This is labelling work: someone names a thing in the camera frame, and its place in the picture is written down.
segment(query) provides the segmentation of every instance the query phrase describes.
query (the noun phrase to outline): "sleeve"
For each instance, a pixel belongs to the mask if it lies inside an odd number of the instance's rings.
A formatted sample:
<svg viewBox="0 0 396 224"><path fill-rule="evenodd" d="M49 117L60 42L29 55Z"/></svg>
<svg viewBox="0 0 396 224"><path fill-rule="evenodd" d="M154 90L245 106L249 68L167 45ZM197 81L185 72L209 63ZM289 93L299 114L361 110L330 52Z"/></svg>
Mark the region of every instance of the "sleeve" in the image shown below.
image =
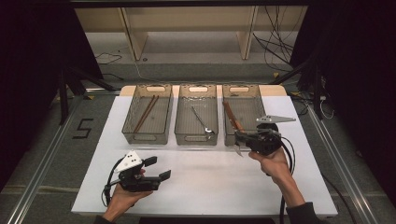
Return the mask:
<svg viewBox="0 0 396 224"><path fill-rule="evenodd" d="M96 216L95 221L93 224L116 224L115 222L109 222L105 218L101 216Z"/></svg>
<svg viewBox="0 0 396 224"><path fill-rule="evenodd" d="M291 224L298 224L298 223L305 223L305 224L325 224L329 223L325 220L320 220L317 215L315 214L314 205L312 203L305 203L300 206L286 208L288 212L290 223Z"/></svg>

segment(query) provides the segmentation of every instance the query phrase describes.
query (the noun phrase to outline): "chopstick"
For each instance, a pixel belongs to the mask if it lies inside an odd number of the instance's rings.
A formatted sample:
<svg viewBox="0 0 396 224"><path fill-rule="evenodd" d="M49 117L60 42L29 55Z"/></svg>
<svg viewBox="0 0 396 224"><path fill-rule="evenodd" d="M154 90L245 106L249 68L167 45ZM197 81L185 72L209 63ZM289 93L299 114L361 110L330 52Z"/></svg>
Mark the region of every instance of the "chopstick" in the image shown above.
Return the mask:
<svg viewBox="0 0 396 224"><path fill-rule="evenodd" d="M236 119L235 115L233 114L233 111L231 110L230 104L227 101L223 101L223 105L225 108L225 113L227 114L228 120L233 126L233 129L238 130L241 133L244 133L245 132L244 127L242 127L239 120Z"/></svg>
<svg viewBox="0 0 396 224"><path fill-rule="evenodd" d="M155 95L152 95L152 98L149 101L148 106L145 109L145 112L143 113L142 117L137 122L136 127L134 128L134 133L137 133L139 131L140 127L142 127L142 125L145 122L147 116L149 115L149 112L151 111L152 107L154 107L155 103L157 103L158 98L160 98L160 95L157 95L157 97L155 97Z"/></svg>

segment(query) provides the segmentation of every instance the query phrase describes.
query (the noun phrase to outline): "white tabletop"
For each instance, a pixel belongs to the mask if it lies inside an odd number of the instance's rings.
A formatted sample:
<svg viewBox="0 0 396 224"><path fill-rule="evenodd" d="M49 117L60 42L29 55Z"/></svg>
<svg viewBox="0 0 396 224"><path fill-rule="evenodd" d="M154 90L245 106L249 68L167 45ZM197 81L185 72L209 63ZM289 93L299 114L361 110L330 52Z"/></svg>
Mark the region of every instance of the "white tabletop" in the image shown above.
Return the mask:
<svg viewBox="0 0 396 224"><path fill-rule="evenodd" d="M115 162L130 149L140 158L157 156L146 176L172 170L159 190L140 200L128 214L141 217L275 217L279 214L281 193L257 161L233 147L224 146L221 86L218 86L219 136L216 146L178 146L175 138L178 86L173 87L174 103L167 145L130 145L122 134L131 96L116 97L101 138L92 157L72 212L82 215L103 214L101 192ZM278 123L282 136L296 152L294 178L307 202L313 202L320 217L333 217L337 211L320 175L306 140L303 127L288 96L262 97L267 115L297 118Z"/></svg>

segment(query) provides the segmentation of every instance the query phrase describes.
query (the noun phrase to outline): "storage bin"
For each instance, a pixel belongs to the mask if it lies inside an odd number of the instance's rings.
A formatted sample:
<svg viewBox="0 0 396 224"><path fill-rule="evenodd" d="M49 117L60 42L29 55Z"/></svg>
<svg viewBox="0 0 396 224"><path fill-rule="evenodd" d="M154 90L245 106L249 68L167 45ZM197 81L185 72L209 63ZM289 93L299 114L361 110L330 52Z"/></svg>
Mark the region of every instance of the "storage bin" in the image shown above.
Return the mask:
<svg viewBox="0 0 396 224"><path fill-rule="evenodd" d="M257 132L256 119L265 115L262 95L258 85L223 85L223 101L229 103L233 114L246 133ZM234 129L228 115L224 113L224 133L226 146L235 144Z"/></svg>
<svg viewBox="0 0 396 224"><path fill-rule="evenodd" d="M208 129L213 131L212 134L205 132L205 127L197 116ZM177 144L214 146L218 141L218 134L216 85L180 85L175 127Z"/></svg>
<svg viewBox="0 0 396 224"><path fill-rule="evenodd" d="M172 85L136 86L122 128L128 143L166 145L172 103Z"/></svg>

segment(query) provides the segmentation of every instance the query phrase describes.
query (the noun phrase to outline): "wire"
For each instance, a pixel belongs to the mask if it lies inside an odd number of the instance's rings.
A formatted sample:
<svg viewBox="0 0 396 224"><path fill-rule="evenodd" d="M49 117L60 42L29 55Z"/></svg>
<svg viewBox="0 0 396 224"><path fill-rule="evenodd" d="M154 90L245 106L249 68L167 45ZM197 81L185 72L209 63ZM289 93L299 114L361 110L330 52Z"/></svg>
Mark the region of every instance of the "wire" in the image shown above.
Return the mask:
<svg viewBox="0 0 396 224"><path fill-rule="evenodd" d="M106 52L104 52L104 53L101 53L101 54L99 54L98 56L96 56L95 59L101 59L100 56L105 55L105 54L107 54L108 56L113 56L113 57L118 57L118 58L116 58L116 59L114 59L114 60L111 60L111 61L108 62L108 63L99 63L99 64L110 64L110 63L114 63L115 61L118 61L119 59L122 58L122 56L119 55L119 54L111 54L111 53L106 53Z"/></svg>
<svg viewBox="0 0 396 224"><path fill-rule="evenodd" d="M277 40L279 41L279 44L282 45L282 44L283 44L282 38L280 37L279 31L276 29L277 21L278 21L278 16L279 16L279 13L278 13L279 7L276 7L276 21L275 21L275 23L273 22L273 20L272 20L270 14L269 14L269 12L268 12L267 7L264 7L264 9L265 9L265 12L267 13L268 19L270 20L272 27L273 27L273 31L271 32L270 39L271 39L271 37L273 36L275 39L277 39ZM286 55L285 55L285 52L283 51L283 48L280 48L280 50L282 51L282 54L283 54L283 56L284 56L285 59L286 59Z"/></svg>
<svg viewBox="0 0 396 224"><path fill-rule="evenodd" d="M257 39L257 41L259 42L259 44L265 49L265 50L268 50L268 51L270 51L270 53L272 53L274 56L276 56L279 60L281 60L282 62L284 62L284 63L286 63L286 64L288 64L288 65L290 65L290 63L288 62L288 61L286 61L285 59L283 59L283 58L281 58L279 55L277 55L275 52L273 52L273 51L271 51L270 49L268 49L268 47L267 46L264 46L263 44L262 44L262 42L260 41L260 39L253 33L253 36Z"/></svg>
<svg viewBox="0 0 396 224"><path fill-rule="evenodd" d="M304 109L301 110L299 113L297 113L297 115L298 115L299 117L302 116L302 115L306 115L306 114L308 113L309 104L312 104L312 102L313 102L312 99L305 99L304 97L301 97L301 96L299 96L299 95L292 94L292 93L290 93L290 92L288 92L288 96L290 96L290 98L291 98L291 100L292 100L293 102L298 102L298 103L304 105Z"/></svg>
<svg viewBox="0 0 396 224"><path fill-rule="evenodd" d="M256 37L256 39L258 39L258 40L260 40L260 41L267 42L267 43L270 43L270 44L272 44L272 45L281 47L280 44L277 44L277 43L274 43L274 42L271 42L271 41L268 41L268 40L265 40L265 39L258 38L257 36L255 36L255 37ZM290 46L290 45L287 45L286 48L289 49L289 50L293 50L293 46Z"/></svg>
<svg viewBox="0 0 396 224"><path fill-rule="evenodd" d="M341 200L343 201L344 205L346 206L346 209L350 215L350 218L352 219L352 222L354 224L357 224L357 220L355 218L355 216L352 213L352 210L350 209L349 205L347 204L346 199L344 198L344 196L341 194L340 190L322 173L320 172L320 174L323 176L323 178L332 186L332 188L337 192L338 196L340 196Z"/></svg>
<svg viewBox="0 0 396 224"><path fill-rule="evenodd" d="M291 29L290 33L285 38L283 38L282 41L285 41L294 32L294 29L297 27L297 24L300 22L301 16L303 15L304 8L305 7L301 7L300 15L298 16L297 22L294 24L294 26Z"/></svg>
<svg viewBox="0 0 396 224"><path fill-rule="evenodd" d="M113 77L118 78L119 80L124 80L123 77L116 76L116 75L114 75L114 74L112 74L112 73L103 73L102 75L104 75L104 76L113 76Z"/></svg>
<svg viewBox="0 0 396 224"><path fill-rule="evenodd" d="M331 116L331 117L327 117L326 114L325 114L324 111L323 111L323 108L322 108L323 101L324 101L324 100L321 100L321 101L320 101L320 110L321 110L323 116L324 116L326 119L332 119L332 117L334 117L334 110L332 111L332 116Z"/></svg>
<svg viewBox="0 0 396 224"><path fill-rule="evenodd" d="M281 137L282 139L285 139L289 142L289 144L291 145L291 149L293 151L293 157L291 157L290 151L289 149L286 147L286 145L280 140L280 144L282 145L282 147L285 149L286 153L288 154L289 157L289 171L290 173L293 175L294 173L294 168L295 168L295 151L294 151L294 147L291 144L291 142L289 141L289 139L285 138L285 137ZM284 214L285 214L285 198L282 195L282 198L280 200L280 210L279 210L279 222L280 224L283 224L284 221Z"/></svg>
<svg viewBox="0 0 396 224"><path fill-rule="evenodd" d="M267 44L266 44L265 46L264 46L264 44L262 44L262 42L258 39L258 37L254 35L254 33L253 33L253 35L256 37L256 40L260 43L260 45L262 46L262 48L264 48L264 61L265 61L265 63L266 63L270 68L273 68L273 69L275 69L275 70L278 69L278 70L280 70L280 71L289 72L289 71L287 71L287 70L279 69L276 65L275 65L275 67L273 67L273 66L271 66L271 65L267 62L267 57L266 57L266 52L267 52L267 50L270 51L270 52L272 53L273 56L276 56L277 58L281 59L277 54L275 54L274 52L272 52L272 51L269 50L269 48L268 48L269 43L271 43L271 38L272 38L272 36L276 39L276 37L274 36L274 30L271 32L270 38L268 39Z"/></svg>
<svg viewBox="0 0 396 224"><path fill-rule="evenodd" d="M293 144L291 143L291 141L289 140L289 139L287 139L286 137L281 137L282 139L285 139L286 141L288 141L289 142L289 144L290 144L290 146L291 146L291 151L293 152L293 161L294 161L294 163L291 165L292 166L292 169L290 170L290 172L291 172L291 174L293 175L294 174L294 169L295 169L295 167L296 167L296 153L295 153L295 151L294 151L294 147L293 147Z"/></svg>
<svg viewBox="0 0 396 224"><path fill-rule="evenodd" d="M110 175L108 176L108 180L107 180L107 183L106 183L106 185L105 185L105 188L104 188L103 191L102 191L101 198L102 198L102 203L103 203L103 205L104 205L105 207L108 206L108 204L110 203L110 200L111 200L111 197L110 197L111 186L113 186L114 184L117 184L117 183L118 183L118 182L115 182L115 183L112 184L112 183L111 183L111 178L113 177L114 170L116 169L116 167L120 164L120 162L121 162L122 160L123 160L123 158L119 159L119 160L116 162L116 164L114 164L113 169L111 169ZM105 197L106 197L106 202L107 202L107 204L105 204L105 202L103 201L103 195L105 195Z"/></svg>

